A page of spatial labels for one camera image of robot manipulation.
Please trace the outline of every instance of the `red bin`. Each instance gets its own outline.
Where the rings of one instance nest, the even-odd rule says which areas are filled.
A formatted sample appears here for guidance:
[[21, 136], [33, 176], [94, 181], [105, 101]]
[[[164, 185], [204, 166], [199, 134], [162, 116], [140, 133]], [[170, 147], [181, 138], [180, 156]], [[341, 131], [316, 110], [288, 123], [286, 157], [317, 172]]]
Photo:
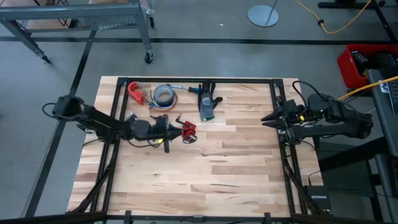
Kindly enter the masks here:
[[337, 58], [338, 66], [340, 67], [341, 75], [347, 88], [357, 89], [368, 84], [368, 78], [359, 74], [356, 69], [352, 51], [357, 50], [366, 58], [369, 58], [373, 53], [380, 51], [390, 51], [398, 55], [398, 45], [381, 45], [381, 44], [349, 44], [343, 53]]

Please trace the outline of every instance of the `glove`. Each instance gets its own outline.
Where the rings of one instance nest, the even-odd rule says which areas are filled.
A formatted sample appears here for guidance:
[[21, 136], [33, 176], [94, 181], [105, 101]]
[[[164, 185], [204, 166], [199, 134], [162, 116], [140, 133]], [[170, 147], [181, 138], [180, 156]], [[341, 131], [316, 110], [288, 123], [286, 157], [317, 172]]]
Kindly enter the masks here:
[[198, 107], [200, 112], [200, 118], [202, 121], [209, 121], [214, 118], [214, 108], [217, 104], [223, 101], [222, 97], [217, 97], [213, 100], [214, 89], [216, 88], [216, 83], [214, 82], [203, 82], [202, 85], [199, 84], [198, 91]]

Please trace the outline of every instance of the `gray floor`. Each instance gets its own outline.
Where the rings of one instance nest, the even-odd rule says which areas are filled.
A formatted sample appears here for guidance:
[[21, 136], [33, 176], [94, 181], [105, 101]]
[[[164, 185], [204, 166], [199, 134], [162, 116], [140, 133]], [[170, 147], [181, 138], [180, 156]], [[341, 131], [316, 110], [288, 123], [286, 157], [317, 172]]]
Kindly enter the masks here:
[[[157, 1], [157, 29], [150, 34], [151, 37], [179, 38], [387, 40], [374, 11], [365, 11], [350, 28], [336, 35], [324, 34], [316, 19], [293, 0], [278, 2], [280, 21], [274, 27], [256, 27], [247, 20], [246, 13], [251, 6], [271, 2]], [[343, 26], [358, 12], [321, 10], [316, 7], [318, 1], [302, 2], [322, 15], [330, 30]], [[394, 24], [398, 21], [398, 8], [385, 7], [383, 11], [398, 35], [398, 26]], [[10, 33], [0, 27], [0, 35], [10, 36]], [[86, 37], [88, 33], [34, 35]], [[137, 37], [137, 33], [135, 30], [112, 30], [99, 32], [98, 37]], [[41, 106], [68, 92], [85, 46], [82, 43], [49, 42], [39, 45], [52, 60], [52, 66], [42, 64], [19, 42], [0, 42], [0, 101], [3, 102], [0, 105], [0, 219], [19, 217], [24, 210], [56, 123], [42, 114]], [[77, 95], [92, 104], [103, 75], [297, 77], [333, 96], [341, 96], [346, 91], [336, 62], [344, 46], [153, 44], [153, 47], [156, 58], [147, 65], [141, 44], [95, 43]], [[302, 88], [305, 95], [311, 93]], [[363, 113], [374, 108], [368, 98], [357, 99], [352, 105]], [[375, 111], [371, 113], [375, 127], [369, 139], [382, 134]], [[38, 215], [65, 211], [84, 136], [75, 124], [67, 124]], [[349, 145], [364, 142], [341, 136], [327, 141]], [[356, 170], [355, 167], [347, 167], [337, 174], [325, 174], [324, 180], [328, 182], [337, 175], [352, 179], [358, 176]], [[333, 192], [332, 202], [336, 215], [340, 217], [373, 218], [367, 198]]]

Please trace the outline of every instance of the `yellow power cord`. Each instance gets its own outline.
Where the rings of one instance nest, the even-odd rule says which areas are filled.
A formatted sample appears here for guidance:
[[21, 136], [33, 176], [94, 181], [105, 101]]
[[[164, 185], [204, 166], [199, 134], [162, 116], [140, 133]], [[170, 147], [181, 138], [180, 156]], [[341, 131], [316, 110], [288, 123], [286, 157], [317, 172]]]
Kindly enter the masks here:
[[323, 20], [321, 20], [315, 12], [313, 12], [313, 11], [311, 11], [309, 8], [305, 7], [301, 2], [299, 2], [299, 0], [296, 0], [296, 1], [297, 1], [297, 3], [299, 3], [304, 9], [306, 9], [308, 12], [311, 12], [311, 13], [318, 19], [318, 22], [320, 23], [322, 29], [323, 29], [327, 34], [337, 34], [338, 32], [342, 31], [343, 29], [349, 27], [349, 25], [351, 25], [351, 24], [358, 18], [358, 16], [361, 15], [361, 13], [367, 8], [367, 6], [372, 2], [372, 0], [369, 0], [368, 3], [366, 3], [366, 5], [362, 8], [362, 10], [361, 10], [351, 21], [349, 21], [345, 26], [343, 26], [342, 28], [340, 28], [340, 29], [338, 29], [338, 30], [336, 30], [336, 31], [330, 32], [330, 31], [326, 30], [325, 26], [323, 25]]
[[377, 83], [372, 83], [372, 84], [366, 85], [366, 86], [364, 86], [364, 87], [358, 88], [358, 89], [356, 89], [356, 90], [354, 90], [354, 91], [351, 91], [351, 92], [345, 94], [344, 96], [339, 97], [337, 100], [342, 100], [342, 99], [344, 99], [344, 98], [346, 98], [346, 97], [349, 97], [349, 96], [351, 96], [352, 94], [355, 94], [355, 93], [357, 93], [357, 92], [359, 92], [359, 91], [361, 91], [361, 90], [365, 90], [365, 89], [367, 89], [367, 88], [371, 88], [371, 87], [380, 85], [380, 84], [382, 84], [382, 83], [391, 82], [391, 81], [394, 81], [394, 80], [398, 80], [398, 76], [392, 77], [392, 78], [388, 78], [388, 79], [386, 79], [386, 80], [379, 81], [379, 82], [377, 82]]

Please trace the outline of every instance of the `wooden tabletop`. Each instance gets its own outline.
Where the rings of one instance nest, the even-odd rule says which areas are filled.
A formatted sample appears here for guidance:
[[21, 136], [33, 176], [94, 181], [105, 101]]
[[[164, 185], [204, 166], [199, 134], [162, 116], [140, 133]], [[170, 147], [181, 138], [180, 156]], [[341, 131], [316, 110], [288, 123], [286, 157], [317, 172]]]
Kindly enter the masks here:
[[[110, 114], [117, 79], [102, 77], [95, 100], [97, 110]], [[284, 79], [286, 97], [300, 103], [291, 87], [294, 80]], [[161, 84], [144, 83], [144, 88], [154, 90]], [[124, 215], [125, 210], [131, 210], [135, 215], [261, 217], [269, 212], [272, 217], [289, 217], [277, 131], [260, 122], [273, 111], [269, 85], [217, 83], [214, 96], [224, 100], [215, 108], [215, 118], [208, 122], [200, 120], [197, 95], [185, 90], [175, 92], [178, 103], [167, 114], [177, 127], [177, 116], [196, 124], [198, 141], [184, 144], [179, 137], [170, 143], [169, 154], [164, 153], [163, 146], [135, 148], [121, 141], [108, 213]], [[120, 113], [121, 97], [116, 114]], [[130, 111], [151, 123], [150, 115], [163, 114], [129, 98], [126, 117]], [[88, 134], [86, 141], [92, 139], [96, 136]], [[94, 186], [102, 148], [101, 142], [83, 148], [68, 210], [75, 208]], [[297, 146], [297, 157], [303, 183], [307, 184], [308, 175], [319, 170], [316, 152], [303, 143]], [[321, 185], [320, 173], [312, 175], [311, 181]], [[300, 212], [294, 186], [293, 191]]]

